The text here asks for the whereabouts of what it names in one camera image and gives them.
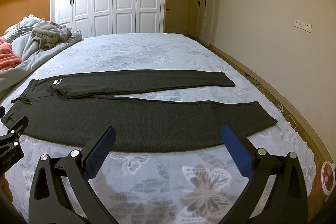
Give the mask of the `dark grey pants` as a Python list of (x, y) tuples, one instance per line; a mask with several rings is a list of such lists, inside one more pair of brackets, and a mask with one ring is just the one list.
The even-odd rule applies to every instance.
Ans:
[(12, 127), (23, 116), (26, 134), (83, 147), (107, 127), (116, 130), (118, 152), (163, 153), (221, 145), (221, 128), (248, 137), (277, 121), (254, 101), (173, 102), (139, 99), (141, 93), (234, 86), (223, 72), (127, 70), (58, 75), (31, 80), (1, 121)]

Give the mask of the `white round fan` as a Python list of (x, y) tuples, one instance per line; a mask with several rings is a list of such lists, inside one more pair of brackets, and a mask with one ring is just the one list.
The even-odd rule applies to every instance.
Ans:
[(315, 180), (316, 192), (319, 196), (331, 195), (335, 187), (335, 164), (325, 161)]

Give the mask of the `coral pink blanket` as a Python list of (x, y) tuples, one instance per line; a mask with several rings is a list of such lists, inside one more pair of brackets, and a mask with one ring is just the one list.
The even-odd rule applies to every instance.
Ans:
[(0, 38), (0, 70), (14, 68), (22, 62), (19, 55), (13, 52), (12, 46), (1, 36)]

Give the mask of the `light grey duvet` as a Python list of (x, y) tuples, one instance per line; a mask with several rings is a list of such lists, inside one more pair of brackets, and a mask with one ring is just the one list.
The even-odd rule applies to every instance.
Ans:
[(83, 39), (80, 30), (70, 31), (67, 40), (42, 45), (33, 36), (33, 29), (39, 25), (61, 27), (54, 22), (30, 14), (28, 17), (25, 16), (21, 22), (11, 26), (4, 34), (3, 38), (11, 46), (13, 54), (21, 58), (21, 63), (12, 68), (1, 69), (1, 97), (49, 59)]

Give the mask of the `grey crumpled garment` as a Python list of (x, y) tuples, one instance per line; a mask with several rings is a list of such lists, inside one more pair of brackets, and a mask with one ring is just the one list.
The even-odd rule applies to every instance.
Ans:
[(71, 29), (55, 22), (40, 22), (32, 30), (31, 37), (40, 49), (50, 50), (56, 44), (66, 42), (71, 36)]

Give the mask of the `beige hallway door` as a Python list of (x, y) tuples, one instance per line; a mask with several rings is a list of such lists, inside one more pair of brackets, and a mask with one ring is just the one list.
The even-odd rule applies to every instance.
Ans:
[(167, 0), (165, 33), (187, 34), (189, 0)]

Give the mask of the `beige hallway cabinet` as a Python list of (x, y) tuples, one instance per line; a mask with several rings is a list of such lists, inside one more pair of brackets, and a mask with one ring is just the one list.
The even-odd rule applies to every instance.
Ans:
[(209, 45), (214, 21), (215, 0), (191, 0), (187, 34)]

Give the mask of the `white wall outlets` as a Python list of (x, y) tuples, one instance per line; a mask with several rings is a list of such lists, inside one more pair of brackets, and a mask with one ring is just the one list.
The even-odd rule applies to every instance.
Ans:
[(293, 24), (296, 28), (300, 28), (302, 30), (305, 30), (306, 32), (311, 33), (311, 27), (312, 25), (303, 21), (300, 21), (298, 19), (294, 20), (294, 24)]

